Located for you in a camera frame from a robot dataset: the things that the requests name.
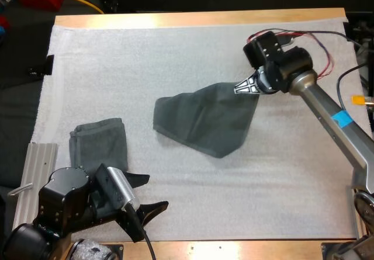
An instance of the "blue tape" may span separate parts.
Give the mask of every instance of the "blue tape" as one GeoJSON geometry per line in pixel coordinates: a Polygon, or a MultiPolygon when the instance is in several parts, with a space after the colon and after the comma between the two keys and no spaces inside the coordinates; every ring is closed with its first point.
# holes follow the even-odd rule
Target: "blue tape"
{"type": "Polygon", "coordinates": [[[350,115],[345,110],[342,110],[342,111],[336,113],[331,118],[333,120],[337,121],[337,123],[338,123],[338,125],[341,129],[353,122],[352,118],[350,117],[350,115]]]}

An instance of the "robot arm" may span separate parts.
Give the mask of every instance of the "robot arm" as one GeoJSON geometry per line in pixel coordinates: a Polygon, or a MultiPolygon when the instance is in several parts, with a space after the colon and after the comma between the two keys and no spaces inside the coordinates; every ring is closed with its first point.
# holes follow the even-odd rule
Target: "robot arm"
{"type": "MultiPolygon", "coordinates": [[[[369,231],[374,232],[374,141],[317,85],[317,74],[308,52],[298,47],[284,52],[281,44],[273,32],[267,32],[244,47],[256,71],[236,85],[235,93],[282,91],[301,96],[352,164],[355,207],[369,231]]],[[[365,236],[348,249],[346,246],[341,253],[337,251],[334,259],[364,259],[355,249],[370,251],[373,245],[373,237],[365,236]]]]}

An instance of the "white towel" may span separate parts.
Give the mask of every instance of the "white towel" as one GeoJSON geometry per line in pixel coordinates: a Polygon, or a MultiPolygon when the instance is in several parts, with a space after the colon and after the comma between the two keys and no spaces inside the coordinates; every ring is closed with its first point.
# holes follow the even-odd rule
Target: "white towel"
{"type": "MultiPolygon", "coordinates": [[[[256,238],[351,238],[347,189],[352,167],[298,96],[261,96],[247,139],[222,159],[170,140],[152,129],[155,100],[193,92],[217,82],[236,82],[253,69],[242,47],[269,27],[344,32],[345,18],[301,23],[88,30],[55,26],[33,141],[59,145],[57,168],[70,166],[69,131],[76,125],[121,117],[129,171],[150,174],[136,189],[142,203],[168,200],[169,208],[147,225],[152,240],[256,238]]],[[[320,34],[335,59],[334,72],[319,81],[337,100],[335,83],[356,65],[352,43],[320,34]]],[[[296,39],[319,72],[323,50],[308,37],[296,39]]],[[[351,116],[370,133],[359,74],[341,86],[351,116]]],[[[129,240],[116,223],[80,232],[98,241],[129,240]]]]}

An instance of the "gray towel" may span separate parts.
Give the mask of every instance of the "gray towel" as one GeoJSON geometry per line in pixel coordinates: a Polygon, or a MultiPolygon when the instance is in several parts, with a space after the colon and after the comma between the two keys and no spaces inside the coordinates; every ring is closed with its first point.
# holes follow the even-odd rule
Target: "gray towel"
{"type": "Polygon", "coordinates": [[[157,99],[153,128],[200,152],[223,158],[238,149],[250,127],[258,96],[236,95],[236,83],[157,99]]]}
{"type": "Polygon", "coordinates": [[[90,176],[101,163],[127,171],[126,133],[121,118],[81,124],[70,133],[72,167],[82,166],[90,176]]]}

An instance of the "wooden board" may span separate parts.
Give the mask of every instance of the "wooden board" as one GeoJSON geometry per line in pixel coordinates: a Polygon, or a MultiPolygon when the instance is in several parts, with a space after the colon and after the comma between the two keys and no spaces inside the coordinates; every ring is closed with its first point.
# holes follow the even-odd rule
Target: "wooden board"
{"type": "Polygon", "coordinates": [[[299,22],[345,17],[343,8],[195,13],[139,13],[56,16],[56,25],[90,29],[138,29],[173,26],[299,22]]]}
{"type": "MultiPolygon", "coordinates": [[[[57,16],[55,25],[90,29],[142,29],[177,26],[299,22],[341,17],[345,17],[343,8],[143,13],[57,16]]],[[[153,247],[158,260],[263,260],[269,257],[279,260],[321,260],[322,242],[327,241],[161,241],[153,242],[153,247]]],[[[146,243],[140,242],[133,244],[132,242],[123,242],[122,244],[124,245],[125,260],[151,259],[146,243]]]]}

